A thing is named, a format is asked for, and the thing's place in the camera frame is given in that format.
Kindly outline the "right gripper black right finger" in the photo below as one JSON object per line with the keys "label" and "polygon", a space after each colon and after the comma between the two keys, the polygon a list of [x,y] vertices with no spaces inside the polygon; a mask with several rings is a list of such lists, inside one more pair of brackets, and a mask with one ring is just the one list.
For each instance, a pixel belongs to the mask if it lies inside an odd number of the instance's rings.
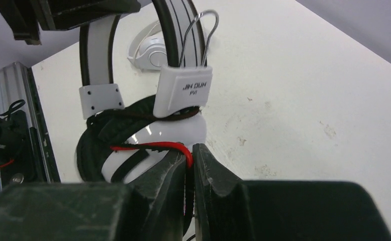
{"label": "right gripper black right finger", "polygon": [[234,217],[234,198],[241,179],[221,164],[205,144],[195,144],[192,150],[196,240],[240,240],[244,233]]}

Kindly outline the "white wired headphones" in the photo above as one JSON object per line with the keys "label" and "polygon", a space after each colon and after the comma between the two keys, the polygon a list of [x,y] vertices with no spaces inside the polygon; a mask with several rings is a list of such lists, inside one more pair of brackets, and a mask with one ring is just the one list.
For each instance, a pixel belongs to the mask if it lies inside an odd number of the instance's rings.
{"label": "white wired headphones", "polygon": [[160,70],[167,65],[167,52],[160,22],[154,21],[133,39],[127,59],[140,70]]}

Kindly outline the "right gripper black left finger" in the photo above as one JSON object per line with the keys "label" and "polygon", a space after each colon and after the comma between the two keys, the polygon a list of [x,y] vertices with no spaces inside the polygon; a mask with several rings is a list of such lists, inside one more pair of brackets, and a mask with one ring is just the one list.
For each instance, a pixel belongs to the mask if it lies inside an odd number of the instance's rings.
{"label": "right gripper black left finger", "polygon": [[131,240],[182,240],[185,169],[185,156],[170,151],[130,182]]}

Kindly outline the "black and white headphones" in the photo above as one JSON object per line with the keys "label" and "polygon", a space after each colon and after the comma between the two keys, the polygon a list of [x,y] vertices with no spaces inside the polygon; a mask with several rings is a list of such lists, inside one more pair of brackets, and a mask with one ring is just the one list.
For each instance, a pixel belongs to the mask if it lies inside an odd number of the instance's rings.
{"label": "black and white headphones", "polygon": [[192,147],[206,140],[201,114],[212,83],[207,54],[213,33],[201,18],[219,17],[216,10],[197,12],[192,1],[154,1],[167,52],[157,91],[125,106],[113,77],[113,44],[121,15],[106,16],[80,28],[82,86],[79,90],[86,130],[75,152],[83,182],[124,187],[121,213],[115,215],[117,237],[131,240],[130,182],[172,151],[185,156],[183,236],[194,210]]}

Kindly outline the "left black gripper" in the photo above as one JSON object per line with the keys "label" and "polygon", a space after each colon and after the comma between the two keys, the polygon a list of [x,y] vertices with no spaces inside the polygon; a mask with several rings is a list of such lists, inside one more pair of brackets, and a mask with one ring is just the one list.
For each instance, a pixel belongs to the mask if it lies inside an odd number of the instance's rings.
{"label": "left black gripper", "polygon": [[40,45],[40,30],[68,31],[106,16],[139,12],[138,1],[126,0],[0,0],[0,14],[13,37]]}

